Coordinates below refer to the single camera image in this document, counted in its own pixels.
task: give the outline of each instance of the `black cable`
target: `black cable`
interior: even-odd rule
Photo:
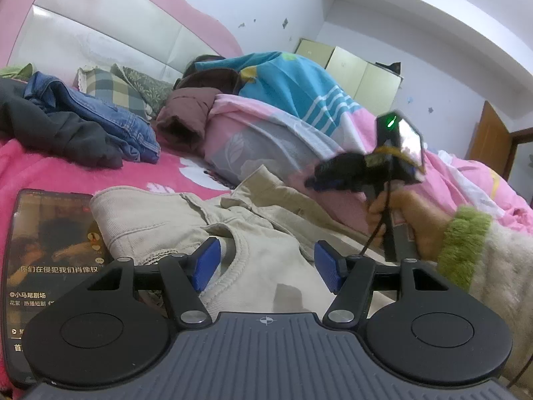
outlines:
[[[381,214],[381,218],[379,219],[379,222],[377,223],[376,228],[374,229],[374,231],[372,232],[372,234],[368,238],[366,244],[364,245],[364,247],[361,250],[361,252],[359,253],[359,255],[364,255],[364,253],[366,253],[366,250],[368,250],[368,247],[370,247],[370,244],[372,243],[372,241],[374,240],[374,238],[378,234],[379,228],[385,222],[385,216],[384,215],[385,215],[385,212],[387,212],[387,214],[388,214],[388,202],[391,199],[391,180],[392,180],[392,158],[391,158],[390,162],[388,163],[387,198],[385,199],[385,209],[383,210],[383,213]]]
[[[518,382],[518,380],[522,377],[522,375],[526,372],[529,365],[533,362],[533,354],[529,357],[529,360],[526,362],[525,366],[522,367],[522,370],[518,372],[518,374],[514,377],[514,379],[507,384],[507,388],[511,388],[515,383]]]

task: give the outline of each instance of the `cabinet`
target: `cabinet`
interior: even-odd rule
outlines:
[[[354,101],[374,116],[391,110],[402,77],[369,63],[341,47],[302,39],[296,53],[313,60],[337,81]]]

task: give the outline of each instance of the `green sleeve cuff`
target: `green sleeve cuff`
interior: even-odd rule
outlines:
[[[491,222],[490,215],[461,206],[444,233],[438,271],[463,290],[470,288]]]

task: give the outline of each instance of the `white headboard panel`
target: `white headboard panel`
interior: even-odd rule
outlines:
[[[84,66],[125,65],[168,82],[201,54],[217,54],[149,0],[35,0],[9,64],[71,83]]]

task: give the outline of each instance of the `green light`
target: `green light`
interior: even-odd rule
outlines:
[[[388,122],[387,127],[390,128],[392,125],[394,125],[395,121],[396,121],[396,116],[394,116],[394,118],[390,122]]]

